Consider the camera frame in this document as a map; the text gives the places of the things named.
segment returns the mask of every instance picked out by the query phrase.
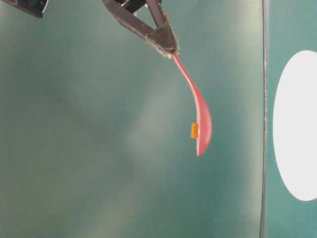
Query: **white circle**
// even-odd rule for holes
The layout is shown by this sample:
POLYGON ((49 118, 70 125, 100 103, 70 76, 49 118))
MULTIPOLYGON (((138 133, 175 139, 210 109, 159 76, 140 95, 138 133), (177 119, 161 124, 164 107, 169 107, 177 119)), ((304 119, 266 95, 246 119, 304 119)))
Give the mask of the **white circle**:
POLYGON ((280 78, 273 143, 281 177, 296 198, 317 198, 317 53, 301 51, 280 78))

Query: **green panel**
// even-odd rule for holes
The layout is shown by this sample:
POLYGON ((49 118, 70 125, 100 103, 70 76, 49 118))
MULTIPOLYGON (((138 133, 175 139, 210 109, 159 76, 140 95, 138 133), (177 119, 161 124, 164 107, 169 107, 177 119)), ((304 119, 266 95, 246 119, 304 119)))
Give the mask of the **green panel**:
POLYGON ((162 3, 213 116, 200 158, 173 62, 74 2, 43 20, 0 2, 0 237, 258 237, 262 1, 162 3))
POLYGON ((263 237, 315 238, 317 201, 297 200, 284 185, 275 161, 272 117, 277 85, 286 63, 298 51, 317 51, 317 2, 267 0, 265 8, 268 123, 263 237))

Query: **green wall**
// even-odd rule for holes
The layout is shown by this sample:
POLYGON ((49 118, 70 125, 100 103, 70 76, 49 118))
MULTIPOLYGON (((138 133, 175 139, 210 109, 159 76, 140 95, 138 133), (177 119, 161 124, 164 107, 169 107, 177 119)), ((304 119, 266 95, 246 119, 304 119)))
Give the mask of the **green wall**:
POLYGON ((315 0, 265 1, 268 112, 262 230, 266 238, 317 237, 317 200, 303 202, 287 190, 278 172, 272 141, 273 106, 280 76, 295 53, 302 50, 317 51, 316 16, 315 0))
POLYGON ((100 0, 0 2, 0 237, 259 237, 262 1, 162 5, 213 116, 200 158, 185 79, 100 0))

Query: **orange tag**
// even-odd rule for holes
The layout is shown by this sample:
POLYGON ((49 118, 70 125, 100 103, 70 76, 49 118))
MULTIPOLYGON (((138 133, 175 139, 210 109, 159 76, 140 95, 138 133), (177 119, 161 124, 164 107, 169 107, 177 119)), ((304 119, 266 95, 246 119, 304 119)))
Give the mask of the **orange tag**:
POLYGON ((199 134, 199 125, 198 123, 192 123, 192 133, 191 133, 191 137, 193 139, 197 139, 198 138, 198 134, 199 134))

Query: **dark bracket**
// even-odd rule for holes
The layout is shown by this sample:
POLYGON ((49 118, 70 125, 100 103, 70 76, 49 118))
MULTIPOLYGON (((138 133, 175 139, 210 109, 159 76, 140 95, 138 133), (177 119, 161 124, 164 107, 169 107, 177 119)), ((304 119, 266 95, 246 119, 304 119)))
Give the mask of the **dark bracket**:
POLYGON ((170 57, 179 48, 170 24, 161 7, 161 0, 102 0, 116 20, 153 45, 163 55, 170 57), (145 4, 148 5, 157 29, 153 29, 133 13, 145 4))
POLYGON ((3 2, 10 4, 11 6, 22 10, 24 12, 27 12, 28 14, 31 14, 32 16, 35 16, 37 18, 43 17, 43 12, 46 8, 46 5, 48 4, 49 0, 2 0, 3 2))

